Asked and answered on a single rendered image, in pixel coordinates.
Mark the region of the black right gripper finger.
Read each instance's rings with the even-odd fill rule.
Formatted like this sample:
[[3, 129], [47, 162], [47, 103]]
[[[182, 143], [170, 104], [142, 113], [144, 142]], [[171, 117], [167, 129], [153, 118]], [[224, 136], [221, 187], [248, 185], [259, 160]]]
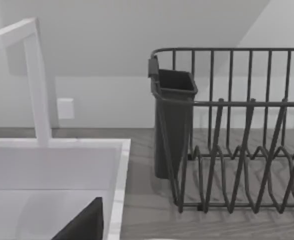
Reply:
[[103, 240], [103, 198], [96, 197], [52, 240]]

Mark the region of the white sink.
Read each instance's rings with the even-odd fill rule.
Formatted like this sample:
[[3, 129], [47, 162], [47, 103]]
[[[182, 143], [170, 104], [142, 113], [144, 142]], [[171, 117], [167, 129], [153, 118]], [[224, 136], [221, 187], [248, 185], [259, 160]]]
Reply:
[[52, 240], [96, 197], [103, 240], [120, 240], [130, 147], [125, 138], [0, 147], [0, 240]]

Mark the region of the dark grey cutlery holder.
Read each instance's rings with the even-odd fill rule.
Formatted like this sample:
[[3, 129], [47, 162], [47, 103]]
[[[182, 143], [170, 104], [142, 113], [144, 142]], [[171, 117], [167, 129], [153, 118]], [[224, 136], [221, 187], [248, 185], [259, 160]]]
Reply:
[[157, 94], [155, 96], [155, 176], [159, 179], [169, 179], [160, 113], [164, 114], [172, 166], [176, 177], [185, 143], [186, 115], [190, 114], [189, 130], [192, 130], [193, 109], [189, 105], [162, 101], [160, 98], [193, 101], [198, 88], [190, 72], [160, 68], [157, 56], [149, 59], [148, 77], [151, 78], [151, 92]]

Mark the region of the tall white tap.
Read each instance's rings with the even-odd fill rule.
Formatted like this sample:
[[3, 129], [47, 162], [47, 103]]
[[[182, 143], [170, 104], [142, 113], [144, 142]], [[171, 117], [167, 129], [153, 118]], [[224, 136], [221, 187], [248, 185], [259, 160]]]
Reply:
[[25, 18], [0, 28], [0, 49], [20, 41], [24, 43], [25, 47], [36, 137], [0, 138], [0, 148], [47, 148], [52, 140], [52, 130], [49, 119], [46, 72], [40, 44], [38, 20], [35, 17]]

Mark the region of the white wall socket plate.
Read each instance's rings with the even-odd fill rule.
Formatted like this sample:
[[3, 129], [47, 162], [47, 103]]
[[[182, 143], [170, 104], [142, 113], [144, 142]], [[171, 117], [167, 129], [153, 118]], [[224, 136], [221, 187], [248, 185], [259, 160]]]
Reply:
[[58, 117], [60, 120], [71, 120], [75, 118], [74, 99], [57, 99]]

